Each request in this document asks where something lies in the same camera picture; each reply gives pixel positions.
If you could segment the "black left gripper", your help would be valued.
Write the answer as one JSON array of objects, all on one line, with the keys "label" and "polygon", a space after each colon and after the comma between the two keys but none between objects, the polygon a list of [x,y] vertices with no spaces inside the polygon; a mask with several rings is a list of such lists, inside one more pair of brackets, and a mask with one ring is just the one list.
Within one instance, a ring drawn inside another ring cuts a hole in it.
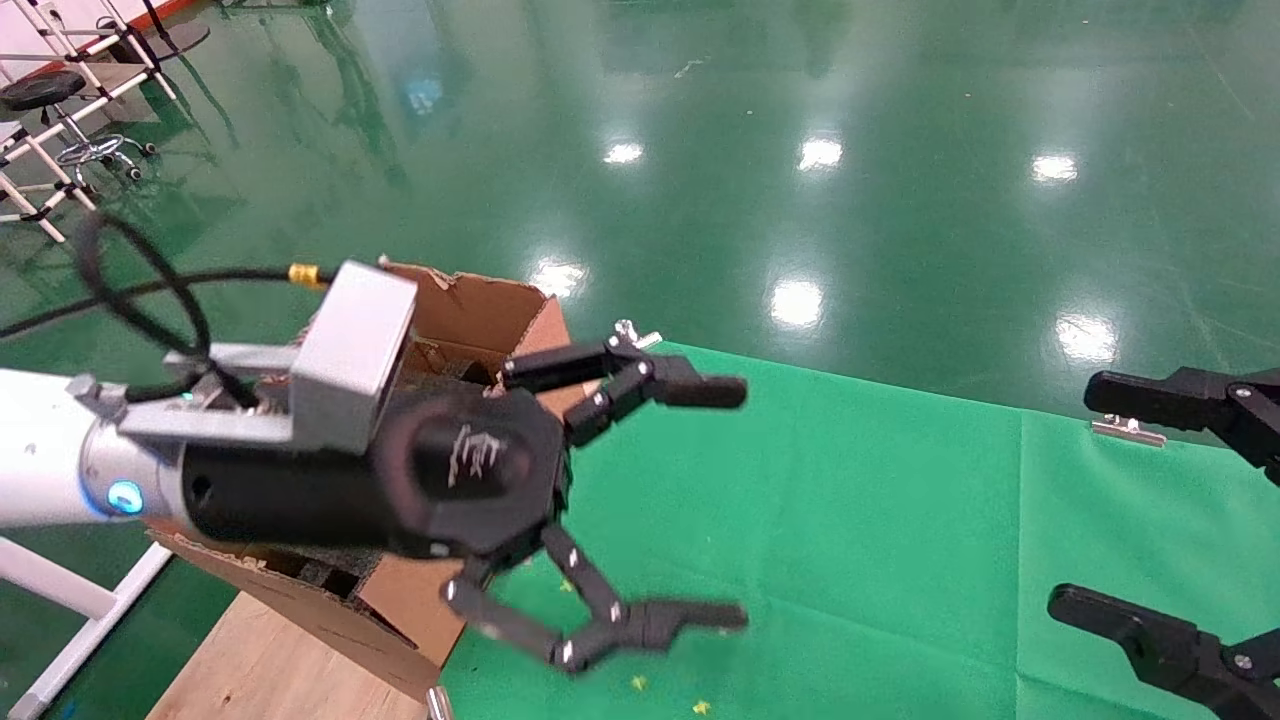
[{"label": "black left gripper", "polygon": [[[746,379],[703,374],[682,355],[652,354],[623,340],[513,356],[502,378],[507,388],[527,392],[393,398],[360,456],[191,445],[182,466],[188,523],[221,543],[471,557],[444,583],[445,605],[483,634],[562,673],[585,673],[621,650],[666,652],[690,626],[746,628],[748,614],[736,603],[623,601],[553,523],[566,506],[566,443],[591,443],[649,401],[739,409],[748,400]],[[563,411],[564,428],[532,396],[590,380],[600,384]],[[493,561],[521,561],[540,543],[590,612],[570,634],[485,589],[497,574]]]}]

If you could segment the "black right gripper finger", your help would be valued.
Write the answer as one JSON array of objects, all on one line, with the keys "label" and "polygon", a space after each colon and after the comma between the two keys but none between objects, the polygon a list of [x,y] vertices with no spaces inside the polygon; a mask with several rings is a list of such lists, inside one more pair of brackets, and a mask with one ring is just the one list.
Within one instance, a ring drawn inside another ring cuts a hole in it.
[{"label": "black right gripper finger", "polygon": [[1208,432],[1279,484],[1279,369],[1231,375],[1181,366],[1164,379],[1097,372],[1091,411],[1188,432]]},{"label": "black right gripper finger", "polygon": [[1219,719],[1279,717],[1279,629],[1235,644],[1196,624],[1082,585],[1056,585],[1048,615],[1117,644],[1135,678]]}]

